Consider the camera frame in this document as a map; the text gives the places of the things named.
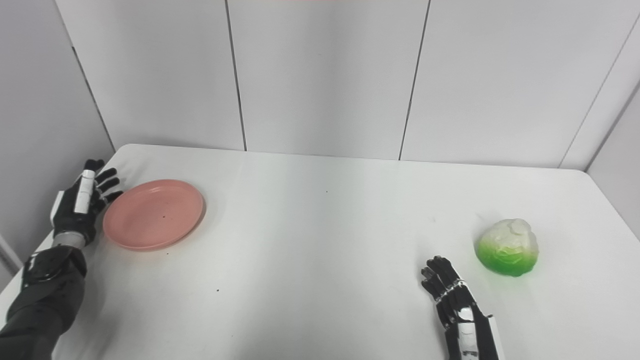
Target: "robotic arm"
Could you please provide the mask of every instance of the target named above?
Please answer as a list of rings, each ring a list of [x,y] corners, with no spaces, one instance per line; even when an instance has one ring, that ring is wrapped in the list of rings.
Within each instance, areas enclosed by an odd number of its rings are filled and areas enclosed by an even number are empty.
[[[111,168],[100,175],[102,160],[87,160],[81,177],[60,192],[51,211],[53,246],[24,264],[20,293],[0,331],[0,354],[7,360],[49,360],[58,338],[69,330],[84,297],[86,263],[82,248],[96,235],[98,214],[122,192]]]
[[[449,360],[504,359],[500,338],[492,315],[485,316],[466,282],[440,256],[427,261],[422,269],[422,287],[436,303],[444,326]]]

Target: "green cabbage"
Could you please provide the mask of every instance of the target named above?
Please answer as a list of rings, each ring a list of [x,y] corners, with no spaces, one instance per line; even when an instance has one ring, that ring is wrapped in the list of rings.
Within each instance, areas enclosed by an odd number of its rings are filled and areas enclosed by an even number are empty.
[[[538,243],[531,226],[522,219],[498,221],[476,244],[480,262],[494,272],[520,276],[530,272],[538,260]]]

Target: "pink plate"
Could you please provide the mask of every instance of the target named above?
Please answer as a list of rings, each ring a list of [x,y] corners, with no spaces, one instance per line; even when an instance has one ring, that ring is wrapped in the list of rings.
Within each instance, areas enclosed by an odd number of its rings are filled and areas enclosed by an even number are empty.
[[[104,215],[104,234],[131,250],[167,247],[185,237],[202,216],[204,200],[192,185],[156,180],[122,194]]]

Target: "robot finger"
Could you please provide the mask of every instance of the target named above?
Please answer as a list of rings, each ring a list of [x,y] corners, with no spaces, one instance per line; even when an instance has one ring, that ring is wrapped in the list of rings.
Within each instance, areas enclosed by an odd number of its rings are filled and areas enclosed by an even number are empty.
[[[99,193],[104,194],[112,189],[117,184],[120,184],[120,179],[117,177],[112,177],[111,179],[105,181],[100,186],[97,187]]]
[[[422,275],[425,279],[422,281],[422,286],[433,296],[433,300],[436,302],[436,307],[442,309],[448,318],[449,323],[456,321],[456,312],[454,311],[454,304],[451,298],[447,294],[447,289],[440,281],[437,274],[430,268],[422,269]]]
[[[98,176],[95,177],[96,185],[100,185],[110,177],[114,177],[118,174],[118,171],[114,168],[109,168],[103,172],[101,172]]]
[[[102,160],[102,159],[99,159],[99,160],[89,159],[89,160],[85,161],[85,163],[84,163],[84,169],[85,170],[91,170],[93,172],[97,172],[103,166],[104,166],[104,160]]]
[[[111,204],[112,202],[114,202],[115,199],[117,199],[120,195],[122,195],[121,191],[112,192],[109,195],[103,197],[102,200],[104,201],[105,205],[108,205],[108,204]]]

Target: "panel seam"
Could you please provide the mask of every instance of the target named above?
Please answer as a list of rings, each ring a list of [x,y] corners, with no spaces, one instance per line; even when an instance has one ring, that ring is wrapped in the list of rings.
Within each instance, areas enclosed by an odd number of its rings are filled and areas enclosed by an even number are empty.
[[[593,105],[596,103],[596,100],[598,99],[598,96],[600,96],[600,92],[602,91],[602,88],[604,87],[604,85],[606,84],[607,80],[609,79],[609,75],[611,74],[611,71],[616,66],[616,62],[618,62],[618,58],[620,57],[620,54],[622,53],[622,50],[624,50],[625,45],[627,44],[627,41],[631,37],[631,33],[633,33],[634,29],[636,28],[636,24],[638,22],[638,19],[640,19],[640,13],[638,13],[638,15],[636,16],[636,20],[634,21],[634,24],[631,26],[631,29],[627,33],[627,37],[625,37],[625,41],[622,42],[622,46],[618,50],[618,53],[616,54],[616,57],[613,59],[613,62],[611,63],[611,66],[609,67],[609,70],[607,71],[607,74],[605,75],[604,79],[600,83],[600,87],[598,88],[598,91],[596,92],[596,95],[594,96],[593,100],[591,101],[591,104],[589,105],[589,108],[587,109],[587,112],[584,114],[584,117],[582,118],[582,121],[580,122],[580,126],[578,127],[578,130],[573,135],[573,138],[571,139],[571,142],[569,143],[569,146],[566,148],[566,151],[564,152],[564,155],[563,155],[562,159],[560,159],[560,163],[558,163],[558,166],[557,166],[558,168],[560,168],[562,166],[562,164],[564,163],[564,159],[569,154],[569,150],[571,150],[571,148],[573,147],[573,143],[575,142],[575,139],[578,137],[578,134],[580,133],[580,130],[582,129],[585,121],[589,117],[589,113],[591,113],[591,109],[593,108]],[[593,158],[591,159],[591,161],[589,162],[589,164],[587,165],[585,170],[589,166],[591,166],[591,162],[593,162]]]
[[[240,82],[238,81],[238,70],[236,65],[236,50],[234,48],[234,37],[231,32],[231,16],[229,15],[229,1],[225,0],[225,11],[227,12],[227,26],[229,28],[229,44],[231,45],[231,61],[234,64],[234,78],[236,80],[236,94],[238,98],[238,113],[240,114],[240,129],[242,131],[242,143],[246,150],[246,135],[244,133],[244,117],[242,114],[242,99],[240,97]]]
[[[93,105],[95,106],[95,110],[98,112],[98,118],[100,118],[100,123],[102,124],[102,128],[104,132],[107,134],[107,139],[109,140],[109,144],[111,145],[111,149],[113,152],[116,152],[115,146],[113,146],[113,141],[111,139],[111,134],[109,134],[109,130],[107,130],[107,125],[104,123],[104,119],[102,118],[102,113],[100,112],[100,108],[98,107],[98,103],[95,101],[95,96],[93,95],[93,90],[91,90],[91,85],[89,85],[89,80],[86,78],[86,74],[84,73],[84,69],[82,67],[82,63],[80,62],[80,58],[78,58],[78,53],[76,52],[76,47],[72,46],[71,50],[74,52],[74,56],[76,57],[76,62],[78,63],[78,67],[80,68],[80,73],[82,73],[82,77],[84,79],[84,83],[86,84],[86,88],[89,89],[89,95],[91,95],[91,100],[93,101]]]
[[[411,105],[413,102],[413,91],[415,90],[415,80],[418,76],[418,67],[420,66],[420,55],[422,55],[422,45],[424,44],[424,34],[427,30],[427,20],[429,19],[429,10],[431,9],[431,0],[427,3],[427,12],[424,14],[424,24],[422,25],[422,37],[420,37],[420,46],[418,47],[418,57],[415,62],[415,72],[413,73],[413,83],[411,84],[411,94],[409,95],[409,106],[406,109],[406,118],[404,120],[404,130],[402,132],[402,142],[400,143],[400,153],[398,161],[402,160],[402,150],[404,149],[404,138],[406,136],[406,128],[409,124],[409,114],[411,113]]]

